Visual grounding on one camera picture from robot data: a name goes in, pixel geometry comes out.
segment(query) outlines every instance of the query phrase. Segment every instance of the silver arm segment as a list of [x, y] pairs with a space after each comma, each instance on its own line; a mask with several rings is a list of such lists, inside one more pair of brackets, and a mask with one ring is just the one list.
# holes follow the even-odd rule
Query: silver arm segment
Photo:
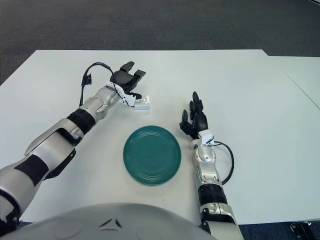
[[199, 132], [199, 139], [191, 142], [195, 166], [194, 176], [200, 201], [201, 227], [219, 240], [242, 240], [232, 208], [227, 203], [222, 180], [216, 169], [213, 134]]
[[101, 88], [80, 108], [57, 122], [26, 149], [25, 157], [0, 169], [0, 229], [13, 226], [37, 193], [41, 182], [54, 178], [75, 156], [75, 146], [119, 100], [111, 87]]

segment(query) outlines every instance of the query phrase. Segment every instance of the robot forearm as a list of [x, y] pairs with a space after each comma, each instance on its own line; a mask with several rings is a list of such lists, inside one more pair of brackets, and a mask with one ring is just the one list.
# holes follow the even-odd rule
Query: robot forearm
[[114, 90], [101, 88], [75, 112], [37, 137], [22, 160], [0, 170], [1, 231], [12, 231], [10, 228], [18, 223], [41, 182], [61, 173], [75, 156], [75, 146], [118, 100]]

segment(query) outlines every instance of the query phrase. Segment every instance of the black arm joint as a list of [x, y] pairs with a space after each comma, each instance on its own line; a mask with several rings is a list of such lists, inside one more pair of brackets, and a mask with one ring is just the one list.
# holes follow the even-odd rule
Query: black arm joint
[[78, 137], [77, 139], [74, 139], [74, 137], [67, 130], [65, 130], [64, 128], [59, 128], [57, 130], [57, 132], [60, 133], [61, 136], [63, 136], [73, 146], [77, 146], [82, 140], [81, 137]]
[[212, 222], [224, 222], [235, 224], [234, 219], [229, 215], [221, 214], [210, 214], [208, 208], [204, 208], [200, 214], [201, 222], [212, 221]]

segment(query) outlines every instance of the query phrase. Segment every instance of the white bracket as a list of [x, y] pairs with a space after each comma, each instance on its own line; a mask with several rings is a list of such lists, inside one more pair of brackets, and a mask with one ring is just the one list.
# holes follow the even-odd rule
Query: white bracket
[[136, 99], [136, 96], [125, 94], [125, 91], [119, 85], [113, 82], [106, 82], [106, 87], [115, 89], [120, 96], [119, 102], [134, 107], [135, 110], [149, 110], [150, 109], [150, 96], [142, 96], [141, 99]]

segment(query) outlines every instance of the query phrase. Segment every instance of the black connector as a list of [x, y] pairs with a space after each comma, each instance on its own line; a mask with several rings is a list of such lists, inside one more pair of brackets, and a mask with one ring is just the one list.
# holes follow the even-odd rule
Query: black connector
[[81, 86], [91, 85], [91, 84], [92, 84], [91, 73], [89, 75], [83, 76]]

